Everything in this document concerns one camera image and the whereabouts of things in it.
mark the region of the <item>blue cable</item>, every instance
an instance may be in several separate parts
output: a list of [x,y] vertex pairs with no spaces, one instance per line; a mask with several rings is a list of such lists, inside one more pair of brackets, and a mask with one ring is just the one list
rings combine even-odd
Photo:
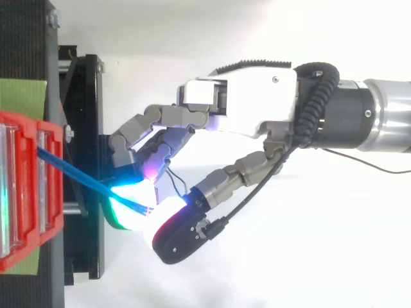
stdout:
[[151,207],[145,207],[144,205],[138,204],[136,202],[133,202],[131,200],[122,198],[118,194],[112,192],[106,185],[100,183],[96,179],[92,178],[91,176],[85,174],[84,172],[80,171],[79,169],[75,168],[71,164],[65,162],[64,160],[58,158],[57,156],[54,156],[50,152],[47,152],[46,150],[42,148],[37,148],[37,156],[47,162],[48,164],[51,164],[53,167],[56,169],[60,170],[61,172],[65,173],[67,176],[70,176],[77,182],[95,190],[98,191],[99,193],[114,198],[118,202],[122,203],[126,207],[136,211],[137,213],[141,215],[147,215],[150,213],[150,211],[153,209]]

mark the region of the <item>transparent plastic lid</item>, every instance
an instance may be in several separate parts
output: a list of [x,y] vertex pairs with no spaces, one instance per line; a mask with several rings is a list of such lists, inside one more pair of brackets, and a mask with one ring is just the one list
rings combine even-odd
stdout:
[[15,168],[16,126],[0,124],[0,258],[19,244]]
[[[47,133],[37,132],[37,146],[47,149]],[[48,196],[47,196],[47,165],[42,159],[37,158],[37,180],[39,185],[39,219],[40,234],[46,231],[48,221]]]

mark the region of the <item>screw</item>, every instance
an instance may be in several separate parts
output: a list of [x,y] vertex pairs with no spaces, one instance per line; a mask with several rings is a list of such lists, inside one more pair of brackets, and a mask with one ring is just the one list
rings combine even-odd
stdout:
[[47,15],[47,23],[52,28],[59,29],[60,21],[61,21],[61,13],[55,8],[52,9]]
[[97,63],[97,72],[100,74],[105,73],[105,64],[104,62]]
[[71,142],[71,138],[74,137],[74,131],[71,130],[70,125],[66,125],[64,127],[64,139],[66,140],[66,143]]

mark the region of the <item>black metal stand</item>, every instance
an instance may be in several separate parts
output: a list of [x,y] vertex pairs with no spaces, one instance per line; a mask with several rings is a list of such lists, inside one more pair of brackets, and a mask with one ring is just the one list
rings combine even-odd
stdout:
[[[60,97],[64,114],[74,137],[67,144],[65,159],[75,167],[101,179],[101,68],[96,55],[67,59],[66,48],[60,47],[60,60],[71,61],[66,72],[60,73]],[[90,279],[99,279],[104,273],[104,215],[101,202],[104,197],[79,186],[64,177],[64,202],[71,205],[64,216],[65,285],[74,284],[73,273],[89,273]]]

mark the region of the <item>red plastic bin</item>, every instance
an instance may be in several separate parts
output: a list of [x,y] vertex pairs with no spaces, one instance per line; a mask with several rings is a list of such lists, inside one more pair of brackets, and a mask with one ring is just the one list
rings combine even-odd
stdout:
[[[37,137],[39,133],[46,135],[48,152],[57,157],[63,157],[63,129],[53,123],[37,121]],[[40,245],[57,235],[63,228],[63,174],[53,166],[46,164],[47,173],[47,211],[46,230],[40,231]]]
[[63,226],[62,174],[47,165],[50,224],[40,234],[37,135],[62,156],[61,127],[20,114],[0,112],[0,273],[11,268]]

